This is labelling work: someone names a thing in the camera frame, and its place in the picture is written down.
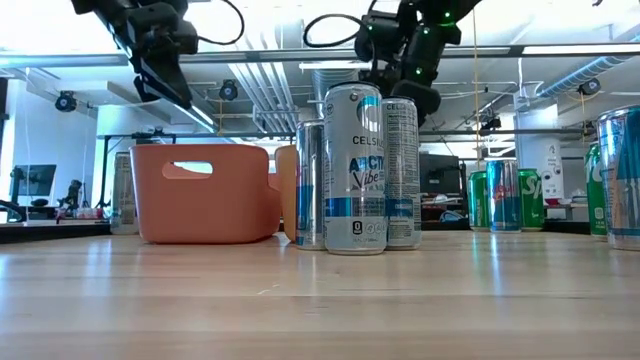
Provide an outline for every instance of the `soda can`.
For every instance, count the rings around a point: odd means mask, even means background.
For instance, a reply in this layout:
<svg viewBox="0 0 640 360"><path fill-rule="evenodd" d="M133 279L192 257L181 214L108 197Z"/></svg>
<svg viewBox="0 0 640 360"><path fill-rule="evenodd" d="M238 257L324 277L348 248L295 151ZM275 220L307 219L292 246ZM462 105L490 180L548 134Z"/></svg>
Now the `soda can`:
<svg viewBox="0 0 640 360"><path fill-rule="evenodd" d="M418 110L413 100L382 100L387 136L387 250L415 250L422 242Z"/></svg>
<svg viewBox="0 0 640 360"><path fill-rule="evenodd" d="M489 227L492 232L520 232L521 205L515 160L487 162Z"/></svg>
<svg viewBox="0 0 640 360"><path fill-rule="evenodd" d="M128 151L120 151L116 153L114 161L111 233L113 235L135 235L138 231L131 155Z"/></svg>
<svg viewBox="0 0 640 360"><path fill-rule="evenodd" d="M640 250L640 106L598 119L609 244Z"/></svg>
<svg viewBox="0 0 640 360"><path fill-rule="evenodd" d="M602 184L602 161L600 160L600 145L597 142L589 146L585 158L587 174L587 201L589 206L589 225L591 235L607 237L606 202L604 186Z"/></svg>
<svg viewBox="0 0 640 360"><path fill-rule="evenodd" d="M489 231L489 204L487 201L487 172L474 171L467 186L469 198L469 226L473 231Z"/></svg>
<svg viewBox="0 0 640 360"><path fill-rule="evenodd" d="M542 231L544 226L544 199L542 178L536 169L518 170L522 231Z"/></svg>
<svg viewBox="0 0 640 360"><path fill-rule="evenodd" d="M323 149L324 121L300 122L296 129L298 150L296 246L303 250L325 250L322 236L323 202Z"/></svg>
<svg viewBox="0 0 640 360"><path fill-rule="evenodd" d="M363 82L327 91L324 123L324 238L340 255L380 254L387 246L382 96Z"/></svg>

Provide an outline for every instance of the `ventilation duct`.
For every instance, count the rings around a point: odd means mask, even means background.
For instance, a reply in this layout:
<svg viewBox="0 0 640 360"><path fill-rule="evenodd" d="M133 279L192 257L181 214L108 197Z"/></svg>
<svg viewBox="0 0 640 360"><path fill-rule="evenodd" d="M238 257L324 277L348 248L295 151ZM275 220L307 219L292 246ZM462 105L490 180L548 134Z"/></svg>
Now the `ventilation duct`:
<svg viewBox="0 0 640 360"><path fill-rule="evenodd" d="M640 42L640 34L635 35L629 42ZM580 69L565 76L553 85L540 89L536 92L537 97L549 98L558 96L567 91L574 91L578 86L587 81L598 77L607 70L624 63L633 56L602 56L599 57Z"/></svg>
<svg viewBox="0 0 640 360"><path fill-rule="evenodd" d="M317 110L318 117L324 118L324 96L327 90L333 85L339 84L345 81L358 80L357 69L318 69L313 70L313 91L315 98L318 100Z"/></svg>

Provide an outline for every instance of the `pillar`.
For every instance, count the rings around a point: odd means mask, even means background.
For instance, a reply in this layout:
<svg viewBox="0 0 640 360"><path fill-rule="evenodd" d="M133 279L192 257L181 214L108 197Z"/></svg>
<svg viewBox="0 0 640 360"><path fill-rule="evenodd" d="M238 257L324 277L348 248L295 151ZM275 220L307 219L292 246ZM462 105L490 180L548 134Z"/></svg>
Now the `pillar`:
<svg viewBox="0 0 640 360"><path fill-rule="evenodd" d="M555 129L558 105L543 102L516 111L515 129ZM516 135L516 156L520 168L538 170L542 178L542 195L546 199L564 198L564 171L558 135Z"/></svg>

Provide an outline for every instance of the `can lid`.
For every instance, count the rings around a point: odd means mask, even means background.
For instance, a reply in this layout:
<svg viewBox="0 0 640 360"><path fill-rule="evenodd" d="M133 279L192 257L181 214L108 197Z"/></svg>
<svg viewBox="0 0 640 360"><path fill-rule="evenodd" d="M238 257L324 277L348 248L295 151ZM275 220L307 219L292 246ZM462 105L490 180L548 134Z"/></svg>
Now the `can lid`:
<svg viewBox="0 0 640 360"><path fill-rule="evenodd" d="M390 96L385 96L385 97L382 98L382 100L393 100L393 99L409 100L414 104L416 103L416 101L413 98L410 98L408 96L390 95Z"/></svg>
<svg viewBox="0 0 640 360"><path fill-rule="evenodd" d="M301 120L296 127L303 128L305 126L324 125L324 119Z"/></svg>
<svg viewBox="0 0 640 360"><path fill-rule="evenodd" d="M367 85L367 86L371 86L376 88L378 91L380 91L380 88L378 87L378 85L374 84L374 83L370 83L368 81L358 81L358 80L352 80L352 81L344 81L341 83L337 83L335 85L331 85L329 87L329 90L336 88L338 86L343 86L343 85Z"/></svg>
<svg viewBox="0 0 640 360"><path fill-rule="evenodd" d="M640 105L627 105L619 108L607 110L598 116L599 121L605 121L611 116L619 116L627 114L630 111L638 111L640 110Z"/></svg>

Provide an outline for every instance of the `wooden table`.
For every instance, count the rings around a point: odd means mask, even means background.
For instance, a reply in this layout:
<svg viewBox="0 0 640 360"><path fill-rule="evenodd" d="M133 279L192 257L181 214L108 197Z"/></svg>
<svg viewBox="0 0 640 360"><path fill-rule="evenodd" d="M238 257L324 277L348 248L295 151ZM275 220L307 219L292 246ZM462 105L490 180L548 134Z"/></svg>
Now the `wooden table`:
<svg viewBox="0 0 640 360"><path fill-rule="evenodd" d="M639 359L640 253L423 233L331 256L283 238L0 247L0 359Z"/></svg>

